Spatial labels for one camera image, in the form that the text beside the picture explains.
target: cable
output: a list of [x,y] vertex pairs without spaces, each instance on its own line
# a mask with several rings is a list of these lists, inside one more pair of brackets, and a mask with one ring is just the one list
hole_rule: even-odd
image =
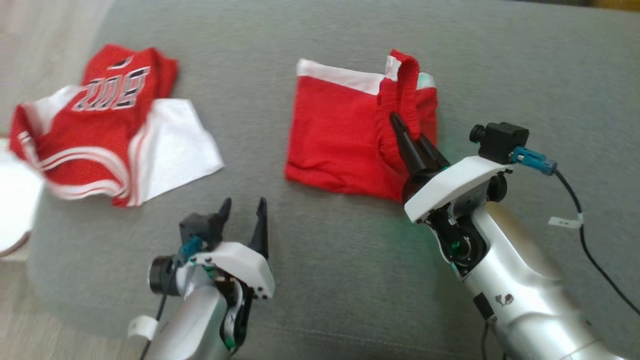
[[486,360],[486,335],[489,332],[489,323],[484,322],[484,330],[482,331],[482,339],[480,339],[480,352],[482,360]]
[[[558,171],[558,169],[554,170],[554,174],[558,177],[560,182],[562,182],[562,185],[564,185],[564,188],[566,188],[566,191],[569,192],[569,195],[571,195],[571,198],[573,199],[573,203],[575,204],[575,209],[578,211],[578,218],[582,219],[582,206],[580,206],[580,201],[578,201],[578,197],[575,195],[575,192],[571,188],[571,185],[569,185],[569,182],[567,182],[567,180],[560,173],[560,171]],[[640,315],[640,310],[638,310],[638,308],[625,296],[625,294],[623,294],[622,291],[620,291],[620,289],[616,286],[616,284],[614,284],[613,280],[611,280],[609,275],[607,275],[607,273],[604,270],[602,270],[600,265],[598,265],[595,259],[593,259],[593,256],[591,256],[591,253],[589,252],[589,249],[587,249],[587,244],[584,239],[584,223],[580,225],[580,244],[582,245],[582,249],[584,250],[585,255],[587,255],[587,258],[589,259],[591,264],[593,264],[596,270],[598,270],[602,274],[602,276],[609,283],[609,285],[611,285],[613,290],[616,291],[618,296],[624,302],[626,302],[627,305],[629,305],[629,307],[631,307],[631,309],[636,312],[636,314]]]
[[[175,273],[178,270],[178,266],[173,265],[171,270],[171,277],[169,278],[169,283],[163,288],[162,299],[160,300],[160,306],[158,306],[158,312],[156,313],[156,321],[160,321],[160,317],[162,317],[162,312],[164,311],[164,303],[166,303],[167,293],[169,292],[169,285],[175,279]],[[145,356],[147,356],[147,352],[149,351],[149,347],[151,347],[151,340],[147,340],[147,344],[145,348],[142,349],[142,354],[140,354],[140,360],[144,360]]]

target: printed number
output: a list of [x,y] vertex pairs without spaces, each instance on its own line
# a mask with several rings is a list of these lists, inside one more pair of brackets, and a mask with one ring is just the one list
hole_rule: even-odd
[[149,70],[150,67],[134,70],[124,76],[124,81],[122,75],[107,80],[94,79],[89,81],[83,88],[86,90],[86,95],[72,109],[74,111],[104,111],[110,108],[112,110],[132,108],[136,105],[138,94],[145,87],[145,79]]
[[102,84],[102,80],[103,79],[93,79],[89,81],[89,83],[83,88],[83,91],[86,90],[86,95],[74,105],[74,111],[83,111],[86,109],[86,102],[95,95],[98,87]]
[[149,74],[149,67],[133,70],[125,77],[124,84],[120,89],[120,97],[113,106],[114,110],[132,108],[136,105],[138,94],[145,87],[145,79]]
[[91,102],[86,110],[93,111],[108,109],[116,99],[118,88],[120,88],[121,82],[122,75],[114,76],[113,78],[105,80],[104,83],[101,84],[102,86],[100,87],[100,94],[95,97],[95,100]]

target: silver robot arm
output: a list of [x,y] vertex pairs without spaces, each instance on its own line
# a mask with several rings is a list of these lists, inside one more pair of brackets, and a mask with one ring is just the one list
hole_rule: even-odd
[[[413,142],[391,118],[410,172],[404,210],[428,225],[504,353],[512,359],[621,359],[606,347],[563,288],[563,276],[516,218],[497,202],[516,164],[552,175],[556,164],[524,148],[528,130],[507,123],[475,127],[480,156],[449,163],[424,137]],[[581,225],[562,220],[564,225]]]
[[[246,337],[252,302],[273,297],[266,200],[260,200],[248,246],[222,241],[230,207],[227,199],[217,214],[185,218],[178,253],[153,261],[148,278],[152,291],[163,295],[160,311],[155,319],[139,316],[129,324],[129,337],[148,339],[141,359],[230,359]],[[184,303],[158,329],[167,295],[180,296]]]

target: gray couch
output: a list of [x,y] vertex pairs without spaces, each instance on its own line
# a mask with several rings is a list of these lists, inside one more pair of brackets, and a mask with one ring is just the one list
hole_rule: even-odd
[[[80,329],[124,337],[130,319],[156,310],[147,269],[176,250],[178,221],[232,197],[226,237],[247,241],[264,196],[276,297],[254,306],[237,358],[478,359],[483,320],[428,231],[398,204],[283,177],[298,58],[381,72],[393,47],[434,76],[450,159],[477,150],[474,124],[531,130],[530,147],[557,160],[579,194],[594,256],[640,303],[639,14],[502,1],[117,0],[94,48],[106,42],[179,59],[173,96],[193,101],[227,167],[134,209],[43,197],[29,274],[42,302]],[[577,232],[546,225],[575,216],[559,181],[523,168],[505,204],[610,346],[640,357],[640,319],[588,263]],[[492,336],[488,348],[501,354]]]

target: white cable tie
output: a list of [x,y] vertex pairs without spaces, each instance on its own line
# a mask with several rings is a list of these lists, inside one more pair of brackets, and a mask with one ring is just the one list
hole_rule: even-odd
[[137,318],[131,320],[129,323],[129,330],[127,331],[127,337],[142,336],[143,338],[151,341],[154,339],[158,321],[147,315],[140,315]]
[[567,220],[564,218],[551,217],[549,219],[549,225],[567,227],[569,229],[580,229],[580,226],[584,224],[584,217],[582,213],[578,213],[578,220]]

